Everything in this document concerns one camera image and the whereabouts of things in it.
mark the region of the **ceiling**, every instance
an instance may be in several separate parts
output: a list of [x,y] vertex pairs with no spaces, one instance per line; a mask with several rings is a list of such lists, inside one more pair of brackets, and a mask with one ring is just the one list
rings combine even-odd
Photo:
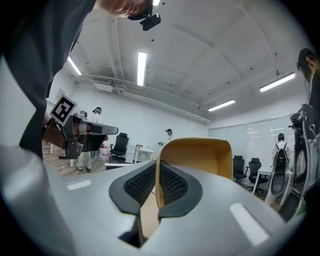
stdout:
[[[214,120],[285,95],[283,89],[259,88],[277,79],[277,69],[280,76],[295,72],[298,52],[308,46],[276,1],[161,0],[153,13],[161,24],[143,31],[138,21],[94,9],[71,52],[82,74],[118,79],[131,94]],[[144,87],[136,85],[138,52],[147,53]],[[66,68],[75,75],[68,63]],[[304,91],[298,89],[301,79],[279,87]],[[238,106],[208,112],[230,99]]]

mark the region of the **white wall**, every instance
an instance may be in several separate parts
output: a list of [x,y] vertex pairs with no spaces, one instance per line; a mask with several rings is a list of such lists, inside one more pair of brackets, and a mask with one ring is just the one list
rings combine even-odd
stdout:
[[[101,107],[103,124],[118,127],[129,143],[149,146],[155,153],[160,149],[158,142],[167,141],[166,129],[172,129],[174,138],[208,136],[206,125],[138,99],[98,90],[93,84],[76,85],[71,99],[78,110],[87,111],[89,120],[93,109]],[[110,135],[109,143],[115,142],[116,135]]]
[[61,89],[65,92],[65,95],[71,98],[73,90],[74,90],[74,81],[69,78],[67,71],[65,68],[62,68],[55,76],[51,85],[50,95],[47,98],[47,106],[46,111],[49,113],[53,106],[56,104],[57,100],[56,95]]
[[284,116],[287,114],[293,114],[298,111],[301,108],[301,105],[305,102],[306,97],[304,95],[296,95],[290,98],[284,98],[276,103],[264,107],[255,108],[251,111],[215,120],[213,123],[208,124],[207,127],[211,129],[235,126]]

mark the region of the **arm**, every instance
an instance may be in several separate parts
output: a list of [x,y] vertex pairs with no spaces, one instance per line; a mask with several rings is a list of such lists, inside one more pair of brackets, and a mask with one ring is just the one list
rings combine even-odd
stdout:
[[290,157],[291,157],[291,150],[290,150],[290,147],[287,145],[286,146],[286,158],[288,160],[288,163],[290,162]]

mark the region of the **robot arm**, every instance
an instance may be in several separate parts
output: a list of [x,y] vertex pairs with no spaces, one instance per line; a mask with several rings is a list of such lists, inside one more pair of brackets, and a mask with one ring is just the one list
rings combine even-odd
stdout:
[[[63,95],[50,113],[51,122],[64,138],[65,156],[60,159],[77,159],[81,152],[97,151],[107,135],[118,133],[117,127],[84,120],[81,114],[72,115],[76,106]],[[75,134],[74,126],[78,126],[78,134]]]

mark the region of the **wooden floor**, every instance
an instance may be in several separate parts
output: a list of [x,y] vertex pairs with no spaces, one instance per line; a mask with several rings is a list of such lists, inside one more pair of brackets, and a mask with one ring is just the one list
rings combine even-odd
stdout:
[[[70,167],[70,160],[59,159],[59,156],[64,156],[65,151],[57,146],[53,147],[53,154],[50,154],[50,146],[51,144],[48,142],[42,142],[42,155],[43,161],[45,163],[50,163],[54,167],[58,168],[61,176],[64,175],[77,175],[77,174],[85,174],[87,170],[84,166],[83,170],[80,171],[76,168],[78,160],[74,160],[73,168]],[[92,172],[101,172],[104,168],[105,162],[97,159],[92,162]]]

